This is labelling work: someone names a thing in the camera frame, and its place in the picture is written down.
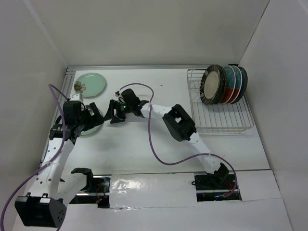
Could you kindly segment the mint floral plate back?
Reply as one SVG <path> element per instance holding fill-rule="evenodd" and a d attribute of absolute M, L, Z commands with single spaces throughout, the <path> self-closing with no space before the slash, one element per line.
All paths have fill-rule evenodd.
<path fill-rule="evenodd" d="M 86 73 L 76 79 L 73 85 L 75 93 L 81 93 L 85 98 L 99 95 L 106 87 L 106 79 L 98 73 Z"/>

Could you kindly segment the mint floral plate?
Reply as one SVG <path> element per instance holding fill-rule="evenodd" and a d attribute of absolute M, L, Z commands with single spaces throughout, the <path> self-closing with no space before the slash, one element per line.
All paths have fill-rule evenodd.
<path fill-rule="evenodd" d="M 99 95 L 106 87 L 106 79 L 98 73 L 86 73 L 76 79 L 73 85 L 75 93 L 81 93 L 85 98 Z"/>
<path fill-rule="evenodd" d="M 98 126 L 95 126 L 87 131 L 82 131 L 81 132 L 81 136 L 87 136 L 87 135 L 90 135 L 92 133 L 95 133 L 99 128 L 101 127 L 101 125 L 98 125 Z"/>

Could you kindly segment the black rim beige plate back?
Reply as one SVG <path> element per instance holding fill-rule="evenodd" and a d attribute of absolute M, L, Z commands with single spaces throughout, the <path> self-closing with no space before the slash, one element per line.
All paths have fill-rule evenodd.
<path fill-rule="evenodd" d="M 219 82 L 219 69 L 216 64 L 212 64 L 205 70 L 200 82 L 199 95 L 203 104 L 214 104 Z"/>

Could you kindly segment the black rim beige plate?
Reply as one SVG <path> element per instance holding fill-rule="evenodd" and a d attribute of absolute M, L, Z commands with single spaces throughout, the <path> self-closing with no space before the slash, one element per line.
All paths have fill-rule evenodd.
<path fill-rule="evenodd" d="M 220 82 L 219 82 L 219 88 L 218 88 L 218 92 L 214 98 L 214 104 L 218 104 L 220 103 L 220 101 L 222 100 L 224 93 L 226 91 L 227 88 L 227 74 L 226 71 L 224 70 L 224 68 L 220 65 L 216 65 L 217 68 L 219 69 L 219 76 L 220 76 Z"/>
<path fill-rule="evenodd" d="M 214 104 L 219 82 L 219 69 L 216 64 L 212 64 L 205 70 L 200 82 L 199 95 L 203 104 Z"/>

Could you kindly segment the black rim beige plate front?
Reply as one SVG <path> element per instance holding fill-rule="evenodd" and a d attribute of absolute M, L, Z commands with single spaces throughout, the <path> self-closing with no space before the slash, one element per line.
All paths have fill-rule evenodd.
<path fill-rule="evenodd" d="M 220 76 L 220 82 L 219 82 L 219 88 L 218 88 L 218 92 L 214 98 L 214 104 L 218 104 L 220 103 L 220 101 L 222 100 L 224 93 L 226 91 L 227 88 L 227 74 L 226 71 L 224 70 L 224 68 L 220 65 L 216 65 L 217 68 L 219 69 L 219 76 Z"/>

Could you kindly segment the dark teal plate back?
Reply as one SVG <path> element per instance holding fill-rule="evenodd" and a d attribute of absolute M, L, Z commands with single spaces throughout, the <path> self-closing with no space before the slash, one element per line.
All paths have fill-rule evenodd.
<path fill-rule="evenodd" d="M 222 103 L 226 103 L 229 98 L 231 97 L 231 93 L 233 90 L 233 71 L 231 70 L 231 67 L 229 66 L 225 66 L 224 70 L 226 72 L 226 91 L 224 93 L 223 99 L 222 99 Z"/>

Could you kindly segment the dark teal plate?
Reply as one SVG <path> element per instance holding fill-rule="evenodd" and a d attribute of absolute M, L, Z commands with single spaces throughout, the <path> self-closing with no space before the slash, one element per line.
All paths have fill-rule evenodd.
<path fill-rule="evenodd" d="M 233 71 L 231 70 L 231 67 L 229 66 L 225 66 L 224 70 L 226 72 L 226 91 L 224 93 L 223 99 L 222 99 L 222 103 L 226 103 L 229 98 L 231 97 L 231 93 L 233 90 Z"/>
<path fill-rule="evenodd" d="M 247 75 L 246 70 L 242 67 L 239 67 L 239 69 L 242 73 L 242 86 L 241 86 L 239 95 L 237 96 L 237 98 L 235 99 L 233 103 L 237 103 L 244 96 L 247 85 L 248 85 L 248 75 Z"/>

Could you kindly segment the red teal plate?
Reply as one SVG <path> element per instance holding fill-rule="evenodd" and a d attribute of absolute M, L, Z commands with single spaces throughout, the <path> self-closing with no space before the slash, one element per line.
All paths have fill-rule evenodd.
<path fill-rule="evenodd" d="M 223 104 L 227 103 L 230 100 L 236 86 L 236 75 L 234 69 L 231 66 L 227 65 L 224 67 L 224 70 L 227 75 L 227 88 L 221 101 Z"/>
<path fill-rule="evenodd" d="M 232 65 L 231 68 L 235 73 L 235 90 L 231 96 L 230 104 L 237 103 L 244 95 L 244 77 L 239 67 Z"/>

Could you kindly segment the red teal plate front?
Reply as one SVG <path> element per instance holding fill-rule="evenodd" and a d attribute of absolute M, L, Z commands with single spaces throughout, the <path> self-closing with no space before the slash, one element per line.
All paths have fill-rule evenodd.
<path fill-rule="evenodd" d="M 235 73 L 235 90 L 231 96 L 230 104 L 237 103 L 244 95 L 244 77 L 239 67 L 232 65 L 231 68 Z"/>

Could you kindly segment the dark teal plate front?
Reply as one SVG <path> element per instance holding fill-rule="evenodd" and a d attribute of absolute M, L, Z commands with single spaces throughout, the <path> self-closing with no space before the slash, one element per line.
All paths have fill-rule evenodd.
<path fill-rule="evenodd" d="M 237 98 L 235 99 L 233 103 L 237 103 L 244 96 L 247 85 L 248 85 L 248 75 L 247 75 L 246 70 L 242 67 L 239 67 L 239 69 L 242 73 L 242 86 L 241 86 L 239 95 L 237 96 Z"/>

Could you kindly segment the mint floral plate front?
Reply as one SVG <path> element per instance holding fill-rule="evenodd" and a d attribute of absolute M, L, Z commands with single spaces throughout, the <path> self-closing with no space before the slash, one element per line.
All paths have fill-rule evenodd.
<path fill-rule="evenodd" d="M 81 132 L 81 136 L 87 136 L 87 135 L 90 135 L 92 133 L 95 133 L 99 128 L 101 127 L 101 125 L 98 125 L 98 126 L 95 126 L 87 131 L 82 131 Z"/>

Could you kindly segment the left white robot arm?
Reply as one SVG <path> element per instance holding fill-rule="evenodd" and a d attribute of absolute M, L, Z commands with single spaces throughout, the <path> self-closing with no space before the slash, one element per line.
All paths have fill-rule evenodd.
<path fill-rule="evenodd" d="M 50 130 L 47 154 L 40 172 L 24 196 L 14 206 L 25 226 L 59 228 L 64 222 L 68 204 L 79 191 L 90 192 L 95 186 L 92 170 L 74 168 L 63 176 L 64 166 L 81 132 L 104 123 L 95 103 L 84 105 L 69 100 L 63 104 L 63 123 Z"/>

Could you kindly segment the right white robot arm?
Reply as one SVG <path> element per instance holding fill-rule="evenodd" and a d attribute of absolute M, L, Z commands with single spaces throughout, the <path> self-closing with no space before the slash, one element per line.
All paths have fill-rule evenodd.
<path fill-rule="evenodd" d="M 151 100 L 140 100 L 132 89 L 126 89 L 123 92 L 118 91 L 116 94 L 118 100 L 110 100 L 105 120 L 109 120 L 111 124 L 121 123 L 126 120 L 127 114 L 134 114 L 137 117 L 147 118 L 150 148 L 155 158 L 161 164 L 174 166 L 197 157 L 204 168 L 207 168 L 206 165 L 211 164 L 210 157 L 217 157 L 211 154 L 209 148 L 201 141 L 195 122 L 181 105 L 176 104 L 172 107 L 166 107 L 152 104 Z M 184 141 L 189 143 L 198 153 L 174 163 L 161 160 L 154 150 L 151 137 L 151 118 L 153 116 L 163 120 L 173 139 L 178 142 Z"/>

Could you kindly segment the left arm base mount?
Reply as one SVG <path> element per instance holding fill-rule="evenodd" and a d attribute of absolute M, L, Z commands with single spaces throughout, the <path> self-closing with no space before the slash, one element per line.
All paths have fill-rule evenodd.
<path fill-rule="evenodd" d="M 94 175 L 92 186 L 76 193 L 70 205 L 96 205 L 98 208 L 109 208 L 111 175 Z"/>

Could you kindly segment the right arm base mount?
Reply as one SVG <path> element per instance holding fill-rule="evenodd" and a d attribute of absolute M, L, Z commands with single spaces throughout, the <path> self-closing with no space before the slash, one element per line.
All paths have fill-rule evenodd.
<path fill-rule="evenodd" d="M 223 194 L 227 194 L 233 189 L 234 184 L 235 177 L 233 174 L 229 174 L 222 183 L 219 183 L 213 174 L 195 175 L 191 182 L 191 185 L 196 189 L 198 202 L 241 200 L 238 186 L 236 186 L 232 195 L 222 197 Z"/>

